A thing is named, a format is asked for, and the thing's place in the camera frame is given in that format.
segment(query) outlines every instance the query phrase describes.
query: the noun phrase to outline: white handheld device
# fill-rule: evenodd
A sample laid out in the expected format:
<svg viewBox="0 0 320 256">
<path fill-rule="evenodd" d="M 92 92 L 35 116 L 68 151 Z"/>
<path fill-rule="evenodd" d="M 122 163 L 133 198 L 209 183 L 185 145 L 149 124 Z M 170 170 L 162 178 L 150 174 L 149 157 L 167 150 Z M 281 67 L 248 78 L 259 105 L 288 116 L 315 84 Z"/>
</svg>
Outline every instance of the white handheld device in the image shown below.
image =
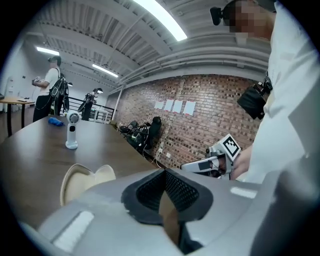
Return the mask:
<svg viewBox="0 0 320 256">
<path fill-rule="evenodd" d="M 66 132 L 65 146 L 70 150 L 75 150 L 78 147 L 76 141 L 76 124 L 80 121 L 80 114 L 77 111 L 69 110 L 66 119 L 68 120 L 68 130 Z"/>
</svg>

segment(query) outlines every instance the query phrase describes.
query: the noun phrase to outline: blue object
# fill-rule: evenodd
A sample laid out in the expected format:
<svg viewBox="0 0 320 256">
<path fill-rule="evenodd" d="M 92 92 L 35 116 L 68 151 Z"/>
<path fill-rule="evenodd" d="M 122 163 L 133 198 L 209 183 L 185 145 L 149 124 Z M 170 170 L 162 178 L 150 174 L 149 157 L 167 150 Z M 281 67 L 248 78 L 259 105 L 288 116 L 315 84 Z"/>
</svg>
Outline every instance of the blue object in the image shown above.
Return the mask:
<svg viewBox="0 0 320 256">
<path fill-rule="evenodd" d="M 50 117 L 48 123 L 53 124 L 55 126 L 64 126 L 65 125 L 64 122 L 56 119 L 55 117 Z"/>
</svg>

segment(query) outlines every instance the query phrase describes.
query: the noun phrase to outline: person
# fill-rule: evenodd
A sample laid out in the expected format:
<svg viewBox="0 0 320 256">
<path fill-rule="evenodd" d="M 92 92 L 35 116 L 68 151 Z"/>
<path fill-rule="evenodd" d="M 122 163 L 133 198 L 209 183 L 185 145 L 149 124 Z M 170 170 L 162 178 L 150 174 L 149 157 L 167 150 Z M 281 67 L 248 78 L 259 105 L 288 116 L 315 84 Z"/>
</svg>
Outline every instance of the person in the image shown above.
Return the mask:
<svg viewBox="0 0 320 256">
<path fill-rule="evenodd" d="M 48 59 L 50 62 L 50 69 L 46 73 L 44 80 L 34 81 L 32 80 L 32 85 L 40 87 L 40 93 L 36 99 L 33 122 L 36 122 L 50 114 L 52 97 L 50 95 L 50 89 L 55 85 L 55 83 L 60 78 L 60 65 L 61 57 L 53 56 Z"/>
<path fill-rule="evenodd" d="M 91 108 L 94 103 L 97 103 L 95 98 L 98 96 L 98 92 L 102 92 L 101 88 L 94 88 L 91 93 L 88 93 L 85 100 L 84 111 L 82 114 L 82 120 L 89 121 Z"/>
<path fill-rule="evenodd" d="M 235 32 L 270 40 L 268 76 L 273 87 L 253 144 L 234 161 L 232 180 L 260 184 L 268 172 L 308 157 L 291 116 L 320 84 L 319 54 L 293 15 L 278 1 L 274 6 L 276 14 L 252 0 L 233 0 L 226 11 L 226 23 Z"/>
</svg>

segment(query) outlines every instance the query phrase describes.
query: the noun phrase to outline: person's hand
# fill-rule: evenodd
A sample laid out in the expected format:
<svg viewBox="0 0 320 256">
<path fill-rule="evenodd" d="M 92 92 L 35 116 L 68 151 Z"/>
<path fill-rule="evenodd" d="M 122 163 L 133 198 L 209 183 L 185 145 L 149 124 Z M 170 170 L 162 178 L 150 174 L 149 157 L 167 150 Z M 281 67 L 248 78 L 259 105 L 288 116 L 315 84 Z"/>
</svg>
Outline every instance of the person's hand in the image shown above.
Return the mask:
<svg viewBox="0 0 320 256">
<path fill-rule="evenodd" d="M 252 145 L 242 151 L 234 160 L 234 169 L 231 172 L 231 180 L 235 180 L 241 174 L 245 173 L 249 169 L 250 158 L 252 152 Z"/>
</svg>

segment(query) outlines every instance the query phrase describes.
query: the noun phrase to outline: white shirt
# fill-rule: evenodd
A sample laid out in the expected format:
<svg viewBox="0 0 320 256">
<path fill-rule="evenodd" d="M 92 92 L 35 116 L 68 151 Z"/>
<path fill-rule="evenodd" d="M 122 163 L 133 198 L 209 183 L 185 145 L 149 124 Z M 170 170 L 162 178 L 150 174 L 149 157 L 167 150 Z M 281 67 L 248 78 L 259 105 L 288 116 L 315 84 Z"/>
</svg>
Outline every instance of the white shirt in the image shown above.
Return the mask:
<svg viewBox="0 0 320 256">
<path fill-rule="evenodd" d="M 50 68 L 49 71 L 46 73 L 44 81 L 48 82 L 49 85 L 46 88 L 40 87 L 39 96 L 49 95 L 50 89 L 55 85 L 60 77 L 60 69 L 57 68 Z"/>
<path fill-rule="evenodd" d="M 291 117 L 320 85 L 318 51 L 292 14 L 278 2 L 275 7 L 268 66 L 273 91 L 264 106 L 265 116 L 253 142 L 245 182 L 262 183 L 268 172 L 281 171 L 307 154 L 304 141 L 306 129 L 312 124 L 298 120 L 294 126 Z M 310 115 L 299 113 L 298 119 Z"/>
</svg>

